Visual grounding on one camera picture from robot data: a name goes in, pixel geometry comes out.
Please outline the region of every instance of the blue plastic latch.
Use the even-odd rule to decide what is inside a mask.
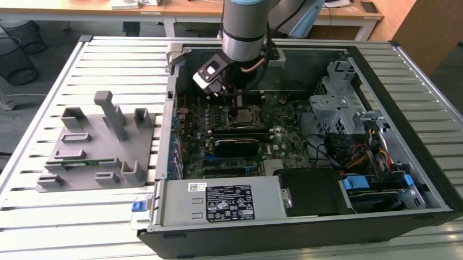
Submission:
[[[146,202],[145,201],[133,201],[132,202],[132,212],[146,211]]]
[[[369,188],[369,184],[364,176],[348,176],[344,180],[341,180],[341,183],[344,184],[344,188],[346,190]]]
[[[341,180],[341,183],[344,184],[344,188],[345,188],[346,190],[350,190],[350,189],[352,189],[352,185],[349,184],[349,182],[348,182],[346,179]]]
[[[405,175],[404,175],[404,180],[405,180],[405,182],[407,182],[408,187],[413,185],[415,182],[413,182],[413,179],[412,179],[412,177],[409,176],[409,174],[405,174]]]

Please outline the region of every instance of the black wire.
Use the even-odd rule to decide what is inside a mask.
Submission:
[[[336,160],[325,154],[324,151],[321,151],[314,145],[310,144],[310,142],[308,142],[306,140],[304,140],[304,142],[308,144],[308,146],[310,148],[313,148],[329,161],[329,163],[333,165],[333,167],[338,168],[338,169],[344,169],[344,167],[338,164],[338,162],[336,162]]]
[[[221,18],[220,18],[220,37],[224,36],[224,12],[225,12],[225,1],[221,5]]]
[[[316,134],[309,134],[309,135],[306,135],[306,137],[304,136],[302,130],[301,130],[301,118],[302,118],[302,112],[298,115],[298,133],[300,133],[301,137],[304,138],[304,142],[306,143],[306,145],[312,149],[314,149],[326,158],[326,160],[333,165],[333,167],[336,167],[338,169],[344,169],[344,167],[338,164],[338,162],[336,162],[336,160],[329,155],[326,155],[326,153],[324,151],[321,151],[314,145],[312,145],[310,142],[306,140],[308,136],[316,135]]]
[[[264,63],[261,73],[260,73],[260,75],[258,75],[257,80],[254,80],[254,83],[253,83],[253,84],[249,84],[249,85],[246,86],[246,88],[242,89],[242,91],[236,92],[236,93],[225,93],[225,94],[222,94],[222,96],[224,96],[225,98],[233,98],[233,97],[236,97],[236,96],[242,95],[242,94],[246,93],[250,89],[253,89],[253,88],[258,85],[258,83],[260,83],[260,81],[261,81],[261,79],[262,79],[262,76],[264,76],[265,71],[266,71],[266,67],[268,67],[268,62]]]
[[[296,16],[296,14],[297,14],[298,11],[301,10],[301,8],[302,8],[305,2],[306,2],[306,0],[302,0],[302,2],[301,2],[301,4],[300,4],[300,6],[297,7],[296,11],[294,11],[294,12],[288,16],[288,18],[285,18],[285,19],[282,20],[282,22],[274,27],[274,29],[273,29],[270,35],[273,35],[274,32],[281,28],[281,26]]]

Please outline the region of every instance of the aluminum extrusion table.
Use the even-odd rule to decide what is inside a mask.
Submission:
[[[0,259],[158,259],[130,230],[130,202],[152,193],[169,43],[217,43],[202,38],[93,37],[78,42],[0,175]],[[278,40],[278,43],[354,45],[365,56],[427,148],[463,194],[463,120],[399,47],[381,42]],[[36,180],[53,149],[65,107],[101,113],[93,93],[110,90],[122,112],[142,105],[156,114],[148,184],[118,190],[37,193]],[[372,244],[222,256],[214,259],[461,259],[457,219]]]

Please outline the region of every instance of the white label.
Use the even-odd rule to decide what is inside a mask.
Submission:
[[[362,17],[362,19],[365,19],[365,20],[378,20],[380,18],[374,17],[374,16],[365,16],[365,17]]]
[[[142,15],[160,15],[160,12],[140,12]]]
[[[205,191],[208,183],[188,183],[188,191]]]
[[[253,210],[242,210],[242,215],[253,214]]]

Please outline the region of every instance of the metal bracket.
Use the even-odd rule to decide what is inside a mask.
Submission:
[[[90,42],[93,39],[93,35],[82,35],[78,38],[78,42]]]
[[[5,111],[10,111],[14,109],[14,102],[13,100],[1,92],[0,90],[0,107]]]
[[[165,59],[166,59],[166,68],[165,72],[168,72],[170,75],[173,74],[173,66],[184,59],[184,51],[182,51],[182,44],[181,43],[170,43],[166,46],[166,52],[165,52]]]
[[[368,111],[368,112],[358,111],[352,116],[352,121],[353,121],[356,129],[362,128],[365,121],[376,122],[377,120],[382,120],[382,119],[384,119],[382,113],[378,111]]]

